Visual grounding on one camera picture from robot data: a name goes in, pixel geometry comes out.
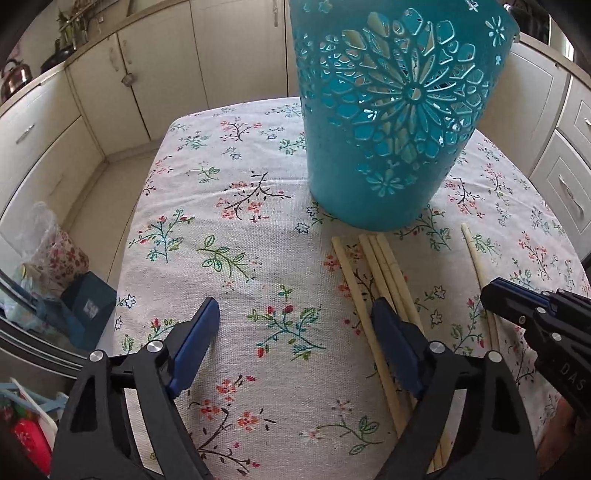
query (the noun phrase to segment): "silver bolt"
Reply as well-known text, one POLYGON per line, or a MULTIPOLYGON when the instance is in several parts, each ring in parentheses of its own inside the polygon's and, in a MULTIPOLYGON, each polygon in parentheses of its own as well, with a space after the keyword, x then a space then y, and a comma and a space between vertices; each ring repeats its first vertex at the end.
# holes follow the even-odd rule
POLYGON ((88 358, 91 362, 98 362, 99 360, 102 360, 104 356, 105 354, 101 350, 95 350, 88 356, 88 358))
POLYGON ((491 362, 494 362, 496 364, 501 363, 501 361, 503 360, 503 357, 501 356, 501 354, 495 350, 488 352, 488 359, 491 362))
POLYGON ((148 352, 156 353, 162 350, 163 347, 164 344, 160 340, 154 340, 153 342, 150 342, 146 348, 148 349, 148 352))
POLYGON ((443 353, 445 351, 445 345, 441 342, 431 342, 429 344, 429 350, 433 353, 443 353))

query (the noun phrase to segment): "tiled floor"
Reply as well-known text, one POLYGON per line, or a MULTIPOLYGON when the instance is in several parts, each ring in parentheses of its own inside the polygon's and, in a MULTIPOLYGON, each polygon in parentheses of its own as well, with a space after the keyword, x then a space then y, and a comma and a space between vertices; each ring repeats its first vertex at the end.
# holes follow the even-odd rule
POLYGON ((117 289, 129 226, 156 152, 107 166, 86 197, 69 234, 90 269, 117 289))

